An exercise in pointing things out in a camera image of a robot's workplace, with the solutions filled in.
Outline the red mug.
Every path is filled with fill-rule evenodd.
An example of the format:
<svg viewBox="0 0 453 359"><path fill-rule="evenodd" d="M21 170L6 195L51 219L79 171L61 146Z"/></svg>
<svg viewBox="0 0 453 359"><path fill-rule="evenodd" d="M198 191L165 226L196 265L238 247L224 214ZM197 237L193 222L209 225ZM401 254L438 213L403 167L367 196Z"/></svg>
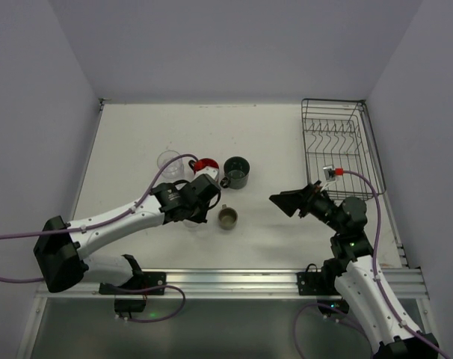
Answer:
<svg viewBox="0 0 453 359"><path fill-rule="evenodd" d="M219 173L219 164L211 158L192 159L188 162L188 166L194 175L205 174L207 171L213 171L215 175Z"/></svg>

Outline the olive green mug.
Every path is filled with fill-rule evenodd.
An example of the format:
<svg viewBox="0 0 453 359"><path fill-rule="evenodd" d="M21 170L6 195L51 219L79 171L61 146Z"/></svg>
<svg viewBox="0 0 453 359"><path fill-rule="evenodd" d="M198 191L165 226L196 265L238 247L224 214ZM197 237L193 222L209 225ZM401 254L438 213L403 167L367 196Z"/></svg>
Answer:
<svg viewBox="0 0 453 359"><path fill-rule="evenodd" d="M232 230L238 223L238 213L226 204L218 212L218 225L222 230Z"/></svg>

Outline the clear faceted glass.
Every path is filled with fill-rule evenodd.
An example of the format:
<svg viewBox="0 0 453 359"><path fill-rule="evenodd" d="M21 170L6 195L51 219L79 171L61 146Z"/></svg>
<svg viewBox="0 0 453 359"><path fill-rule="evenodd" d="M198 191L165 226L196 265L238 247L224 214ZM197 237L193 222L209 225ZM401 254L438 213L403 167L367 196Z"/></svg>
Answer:
<svg viewBox="0 0 453 359"><path fill-rule="evenodd" d="M180 180L184 177L184 165L182 159L173 159L178 157L179 153L174 150L165 150L157 158L158 168L162 171L162 176L168 180Z"/></svg>

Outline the dark teal mug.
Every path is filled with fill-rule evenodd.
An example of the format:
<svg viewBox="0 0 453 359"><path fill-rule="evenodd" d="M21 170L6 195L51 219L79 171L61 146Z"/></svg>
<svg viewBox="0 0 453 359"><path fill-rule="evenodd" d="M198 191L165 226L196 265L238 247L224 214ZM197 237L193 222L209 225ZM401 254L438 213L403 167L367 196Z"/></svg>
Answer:
<svg viewBox="0 0 453 359"><path fill-rule="evenodd" d="M224 178L220 181L222 188L239 190L247 185L250 163L243 157L233 156L224 162Z"/></svg>

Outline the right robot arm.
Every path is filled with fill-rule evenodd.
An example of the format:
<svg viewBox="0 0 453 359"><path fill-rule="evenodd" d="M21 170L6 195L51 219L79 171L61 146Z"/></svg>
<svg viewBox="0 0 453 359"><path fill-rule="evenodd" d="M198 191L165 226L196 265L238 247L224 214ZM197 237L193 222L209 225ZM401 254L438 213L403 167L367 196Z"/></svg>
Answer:
<svg viewBox="0 0 453 359"><path fill-rule="evenodd" d="M367 205L357 197L335 204L320 182L269 197L287 216L312 215L334 231L333 258L320 271L298 273L298 289L337 292L356 316L374 358L438 358L438 342L410 318L374 257L364 227Z"/></svg>

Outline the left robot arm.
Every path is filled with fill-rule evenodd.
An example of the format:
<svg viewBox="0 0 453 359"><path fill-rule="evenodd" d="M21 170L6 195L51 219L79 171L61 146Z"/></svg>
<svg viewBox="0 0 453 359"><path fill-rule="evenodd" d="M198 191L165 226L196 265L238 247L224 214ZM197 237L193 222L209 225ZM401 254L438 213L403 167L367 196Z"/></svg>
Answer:
<svg viewBox="0 0 453 359"><path fill-rule="evenodd" d="M34 246L48 290L63 292L82 281L140 289L144 279L133 255L111 258L97 251L147 228L179 221L202 224L220 193L217 176L197 174L182 187L164 182L134 202L71 224L61 216L50 218Z"/></svg>

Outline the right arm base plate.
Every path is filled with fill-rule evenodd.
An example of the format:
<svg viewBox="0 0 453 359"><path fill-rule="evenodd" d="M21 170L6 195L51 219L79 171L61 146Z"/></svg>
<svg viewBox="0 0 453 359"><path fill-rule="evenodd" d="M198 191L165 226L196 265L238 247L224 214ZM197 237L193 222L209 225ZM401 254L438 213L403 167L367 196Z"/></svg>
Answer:
<svg viewBox="0 0 453 359"><path fill-rule="evenodd" d="M310 263L303 271L296 273L299 295L338 295L334 288L335 277L323 267Z"/></svg>

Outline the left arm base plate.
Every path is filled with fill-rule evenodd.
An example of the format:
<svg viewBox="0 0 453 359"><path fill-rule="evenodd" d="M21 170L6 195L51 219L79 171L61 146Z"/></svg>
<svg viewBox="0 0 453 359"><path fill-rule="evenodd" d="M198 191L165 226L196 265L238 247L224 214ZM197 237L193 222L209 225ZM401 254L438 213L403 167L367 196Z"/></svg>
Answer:
<svg viewBox="0 0 453 359"><path fill-rule="evenodd" d="M163 295L167 284L167 273L164 271L143 271L135 274L125 284L114 286L101 283L100 295Z"/></svg>

